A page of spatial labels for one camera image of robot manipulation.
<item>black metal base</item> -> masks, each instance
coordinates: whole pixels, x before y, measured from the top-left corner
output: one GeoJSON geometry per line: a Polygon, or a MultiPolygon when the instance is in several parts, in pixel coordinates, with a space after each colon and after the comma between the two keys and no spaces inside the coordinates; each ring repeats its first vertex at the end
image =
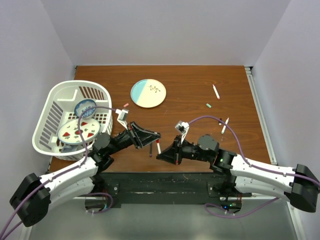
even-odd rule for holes
{"type": "Polygon", "coordinates": [[[114,198],[114,208],[121,204],[220,205],[220,197],[238,196],[219,191],[228,177],[212,172],[102,172],[99,176],[114,198]]]}

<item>red heart design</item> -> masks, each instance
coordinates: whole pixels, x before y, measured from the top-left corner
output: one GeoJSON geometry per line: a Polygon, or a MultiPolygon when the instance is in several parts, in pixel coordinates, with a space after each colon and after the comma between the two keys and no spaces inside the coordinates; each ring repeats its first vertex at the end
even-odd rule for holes
{"type": "Polygon", "coordinates": [[[79,133],[79,131],[77,130],[77,131],[75,131],[75,134],[76,134],[76,135],[79,135],[80,133],[79,133]]]}

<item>pen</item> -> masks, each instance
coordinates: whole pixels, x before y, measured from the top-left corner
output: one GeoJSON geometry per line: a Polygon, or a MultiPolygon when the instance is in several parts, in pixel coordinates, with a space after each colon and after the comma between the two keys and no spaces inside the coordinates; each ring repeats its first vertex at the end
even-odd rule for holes
{"type": "Polygon", "coordinates": [[[213,87],[214,93],[216,95],[216,98],[220,99],[220,96],[219,96],[218,90],[216,89],[216,86],[214,84],[212,84],[212,87],[213,87]]]}
{"type": "Polygon", "coordinates": [[[152,157],[152,143],[150,143],[150,158],[152,157]]]}
{"type": "Polygon", "coordinates": [[[228,124],[228,122],[229,122],[229,118],[226,119],[225,125],[224,125],[223,128],[222,128],[221,134],[224,134],[224,133],[225,133],[226,125],[228,124]]]}

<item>red marker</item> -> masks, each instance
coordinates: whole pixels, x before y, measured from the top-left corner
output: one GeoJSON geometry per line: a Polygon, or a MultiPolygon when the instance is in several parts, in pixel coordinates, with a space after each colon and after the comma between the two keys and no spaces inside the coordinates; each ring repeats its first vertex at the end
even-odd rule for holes
{"type": "Polygon", "coordinates": [[[161,153],[160,143],[159,140],[156,141],[156,147],[158,148],[158,154],[161,153]]]}

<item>blue plate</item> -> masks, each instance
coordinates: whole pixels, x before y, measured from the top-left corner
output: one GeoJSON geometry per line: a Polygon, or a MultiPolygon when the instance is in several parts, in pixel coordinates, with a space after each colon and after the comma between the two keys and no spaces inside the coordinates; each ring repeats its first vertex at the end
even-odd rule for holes
{"type": "MultiPolygon", "coordinates": [[[[79,102],[75,108],[74,108],[74,114],[79,118],[80,115],[87,109],[92,108],[92,107],[96,107],[97,104],[95,101],[93,101],[92,99],[85,99],[82,100],[81,102],[79,102]]],[[[92,117],[92,115],[96,112],[96,108],[90,109],[88,111],[85,112],[85,114],[82,115],[82,118],[86,119],[86,118],[90,118],[92,117]]]]}

